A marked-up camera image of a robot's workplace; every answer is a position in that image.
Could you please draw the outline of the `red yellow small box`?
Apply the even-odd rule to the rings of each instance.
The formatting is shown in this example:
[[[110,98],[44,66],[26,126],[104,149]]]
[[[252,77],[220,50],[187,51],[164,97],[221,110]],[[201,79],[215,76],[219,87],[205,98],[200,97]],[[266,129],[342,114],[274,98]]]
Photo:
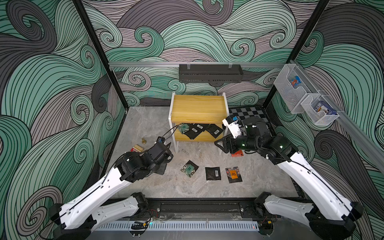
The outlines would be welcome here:
[[[131,150],[131,152],[137,152],[137,153],[142,153],[144,151],[144,148],[139,146],[139,145],[134,145]]]

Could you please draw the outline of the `aluminium wall rail right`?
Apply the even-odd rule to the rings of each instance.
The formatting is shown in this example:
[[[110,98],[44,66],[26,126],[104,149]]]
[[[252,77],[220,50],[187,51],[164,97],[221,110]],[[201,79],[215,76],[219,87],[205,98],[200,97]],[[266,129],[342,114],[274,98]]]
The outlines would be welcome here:
[[[305,80],[311,86],[311,90],[315,90],[320,94],[329,105],[331,105],[337,112],[339,117],[338,123],[349,134],[349,136],[357,142],[361,150],[367,157],[374,163],[381,173],[384,173],[384,153],[370,138],[367,136],[359,126],[341,109],[340,105],[335,103],[334,97],[329,95],[321,86],[319,86],[308,74],[308,72],[295,60],[290,60],[291,64],[295,64],[298,69],[304,74]]]

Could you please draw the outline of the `green jasmine tea bag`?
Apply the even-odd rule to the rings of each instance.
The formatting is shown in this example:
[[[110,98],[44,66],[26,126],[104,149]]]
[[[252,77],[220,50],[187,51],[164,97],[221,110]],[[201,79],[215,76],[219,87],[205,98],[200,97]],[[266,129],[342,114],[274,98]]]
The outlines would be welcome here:
[[[183,172],[186,176],[191,178],[195,172],[199,169],[199,166],[193,163],[192,161],[188,161],[182,168],[181,172]]]
[[[178,130],[181,132],[181,134],[185,134],[190,130],[190,126],[189,124],[182,123],[178,125]]]

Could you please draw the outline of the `clear wall bin upper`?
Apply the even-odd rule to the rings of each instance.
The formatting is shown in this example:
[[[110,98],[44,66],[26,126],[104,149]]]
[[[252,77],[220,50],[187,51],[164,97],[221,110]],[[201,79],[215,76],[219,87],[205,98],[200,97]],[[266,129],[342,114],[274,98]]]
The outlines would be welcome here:
[[[302,85],[294,89],[290,80],[295,76],[299,76],[302,80]],[[310,93],[309,88],[305,83],[306,77],[296,64],[286,64],[277,76],[274,86],[284,100],[291,114],[302,114],[304,112],[301,102]]]

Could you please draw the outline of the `black orange tea bag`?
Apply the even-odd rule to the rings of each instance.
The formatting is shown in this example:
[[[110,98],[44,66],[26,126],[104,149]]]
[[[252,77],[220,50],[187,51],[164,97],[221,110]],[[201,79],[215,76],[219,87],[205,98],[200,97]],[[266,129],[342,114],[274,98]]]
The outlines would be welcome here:
[[[243,181],[239,167],[226,168],[226,174],[230,184]]]

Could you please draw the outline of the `clear wall bin lower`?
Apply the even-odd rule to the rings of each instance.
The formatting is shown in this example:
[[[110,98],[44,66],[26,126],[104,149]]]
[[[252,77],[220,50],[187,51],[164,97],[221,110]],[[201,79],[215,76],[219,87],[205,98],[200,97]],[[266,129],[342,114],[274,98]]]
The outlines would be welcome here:
[[[339,118],[337,111],[320,94],[308,94],[301,106],[316,126],[328,126]]]

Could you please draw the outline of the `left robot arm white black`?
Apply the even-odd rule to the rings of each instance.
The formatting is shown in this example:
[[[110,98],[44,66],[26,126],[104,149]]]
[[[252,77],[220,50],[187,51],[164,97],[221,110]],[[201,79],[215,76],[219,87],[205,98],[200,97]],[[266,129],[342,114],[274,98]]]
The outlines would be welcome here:
[[[55,240],[85,240],[98,227],[115,220],[145,213],[149,203],[142,193],[106,205],[114,194],[152,174],[163,175],[173,159],[170,144],[156,142],[142,153],[126,152],[104,177],[77,198],[65,204],[53,204],[50,219],[57,224]]]

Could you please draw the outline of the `blue white packet in bin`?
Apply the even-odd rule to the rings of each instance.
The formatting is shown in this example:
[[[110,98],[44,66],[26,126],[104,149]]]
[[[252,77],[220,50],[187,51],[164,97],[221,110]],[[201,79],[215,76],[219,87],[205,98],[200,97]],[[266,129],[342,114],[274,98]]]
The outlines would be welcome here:
[[[318,101],[315,104],[314,110],[316,112],[324,112],[326,115],[336,115],[337,112],[325,101]]]

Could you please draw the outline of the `red tea bag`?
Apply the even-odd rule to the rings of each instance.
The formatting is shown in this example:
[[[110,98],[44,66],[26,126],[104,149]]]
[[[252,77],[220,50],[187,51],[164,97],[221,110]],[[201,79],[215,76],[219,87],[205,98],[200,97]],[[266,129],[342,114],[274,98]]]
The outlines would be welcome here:
[[[237,152],[231,154],[232,157],[243,157],[244,153],[242,150],[238,150]]]

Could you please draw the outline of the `blue red item in bin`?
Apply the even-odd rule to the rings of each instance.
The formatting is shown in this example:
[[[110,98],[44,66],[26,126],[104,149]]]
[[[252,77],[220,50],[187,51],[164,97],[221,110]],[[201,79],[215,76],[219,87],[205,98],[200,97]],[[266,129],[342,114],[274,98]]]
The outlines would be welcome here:
[[[290,80],[290,83],[294,89],[297,89],[302,85],[302,80],[299,76],[295,76],[293,79]]]

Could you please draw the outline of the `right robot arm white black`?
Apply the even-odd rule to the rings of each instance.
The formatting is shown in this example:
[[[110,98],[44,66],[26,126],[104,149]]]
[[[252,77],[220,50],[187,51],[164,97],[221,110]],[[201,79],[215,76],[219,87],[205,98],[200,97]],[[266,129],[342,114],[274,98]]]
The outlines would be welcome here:
[[[256,207],[270,215],[279,215],[311,228],[323,240],[345,240],[351,237],[364,208],[337,192],[304,158],[298,148],[282,136],[227,135],[215,145],[224,153],[243,150],[258,153],[287,173],[310,197],[311,203],[300,203],[263,192]]]

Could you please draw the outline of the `green jasmine tea bag top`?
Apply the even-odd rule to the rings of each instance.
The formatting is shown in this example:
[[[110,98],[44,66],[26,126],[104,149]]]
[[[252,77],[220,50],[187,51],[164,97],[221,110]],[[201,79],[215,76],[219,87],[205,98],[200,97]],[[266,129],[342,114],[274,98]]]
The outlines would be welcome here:
[[[192,161],[188,161],[182,168],[181,172],[183,172],[186,176],[191,178],[195,172],[199,169],[199,166],[193,163]]]

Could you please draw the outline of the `clear wall bin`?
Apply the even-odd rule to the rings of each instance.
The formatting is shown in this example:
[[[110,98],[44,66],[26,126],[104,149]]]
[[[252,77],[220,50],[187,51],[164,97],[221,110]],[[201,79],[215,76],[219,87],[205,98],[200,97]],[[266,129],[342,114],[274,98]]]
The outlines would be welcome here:
[[[320,94],[308,94],[301,106],[316,126],[328,126],[339,118],[337,111]]]
[[[290,80],[295,76],[299,76],[302,80],[302,85],[294,89]],[[277,76],[274,86],[284,100],[291,114],[302,114],[304,112],[301,102],[310,93],[309,88],[305,83],[306,77],[296,64],[286,64]]]

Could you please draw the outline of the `black tea bag barcode top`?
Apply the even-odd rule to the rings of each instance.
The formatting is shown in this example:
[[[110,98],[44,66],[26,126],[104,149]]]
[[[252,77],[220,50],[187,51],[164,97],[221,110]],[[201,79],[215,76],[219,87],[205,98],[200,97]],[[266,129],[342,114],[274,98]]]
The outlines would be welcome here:
[[[207,181],[220,181],[221,180],[221,170],[219,167],[205,167],[206,171],[206,180]]]

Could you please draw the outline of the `checkerboard calibration mat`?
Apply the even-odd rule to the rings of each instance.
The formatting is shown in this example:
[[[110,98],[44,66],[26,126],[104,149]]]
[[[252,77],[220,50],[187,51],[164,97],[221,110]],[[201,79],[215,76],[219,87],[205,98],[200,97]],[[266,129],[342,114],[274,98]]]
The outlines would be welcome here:
[[[236,107],[229,108],[230,115],[237,116],[241,121],[250,117],[259,117],[268,122],[267,114],[261,107]]]

